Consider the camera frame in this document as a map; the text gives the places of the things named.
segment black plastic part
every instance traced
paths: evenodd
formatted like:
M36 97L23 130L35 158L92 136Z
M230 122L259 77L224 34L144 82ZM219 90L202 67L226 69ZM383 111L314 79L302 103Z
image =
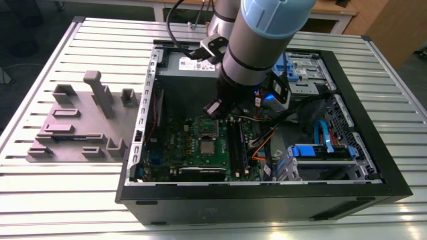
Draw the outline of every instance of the black plastic part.
M365 41L373 42L373 38L371 38L369 35L361 35L361 38L362 38Z
M290 93L290 82L287 74L283 74L280 77L271 71L267 74L267 90L268 93L274 95L275 99L279 100L282 104L287 103L288 100L288 93ZM280 86L280 93L275 90L275 83Z
M75 16L72 19L74 23L83 23L86 21L87 17L86 16Z

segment sticker label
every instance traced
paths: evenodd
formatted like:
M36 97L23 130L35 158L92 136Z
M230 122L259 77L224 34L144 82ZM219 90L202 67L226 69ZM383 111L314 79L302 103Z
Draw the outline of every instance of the sticker label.
M259 97L255 98L255 106L256 107L262 106L262 99Z
M275 90L275 92L276 92L278 94L282 94L282 87L280 87L279 84L275 85L274 90Z
M215 72L215 65L212 65L207 60L198 61L191 60L188 57L182 57L179 59L179 70Z
M270 174L272 173L272 170L270 169L270 167L267 165L264 165L264 172L267 173L267 175L270 177Z

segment power supply label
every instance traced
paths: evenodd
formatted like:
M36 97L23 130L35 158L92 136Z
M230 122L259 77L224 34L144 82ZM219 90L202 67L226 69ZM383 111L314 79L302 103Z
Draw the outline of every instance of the power supply label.
M198 61L191 60L188 57L182 57L179 59L179 70L215 72L215 65L212 65L207 60Z

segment rectangular slot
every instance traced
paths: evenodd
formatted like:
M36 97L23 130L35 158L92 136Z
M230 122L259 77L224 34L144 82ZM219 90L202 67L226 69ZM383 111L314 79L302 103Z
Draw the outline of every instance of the rectangular slot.
M80 111L79 109L56 109L52 115L56 118L76 118L80 116Z
M60 125L60 124L48 124L44 127L44 131L48 133L72 133L75 131L75 127L71 124Z

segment blue led light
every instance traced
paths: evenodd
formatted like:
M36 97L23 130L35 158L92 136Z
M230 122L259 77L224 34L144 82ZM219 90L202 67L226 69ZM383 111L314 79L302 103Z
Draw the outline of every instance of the blue led light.
M264 100L272 100L275 96L272 94L268 94L268 96L264 98Z

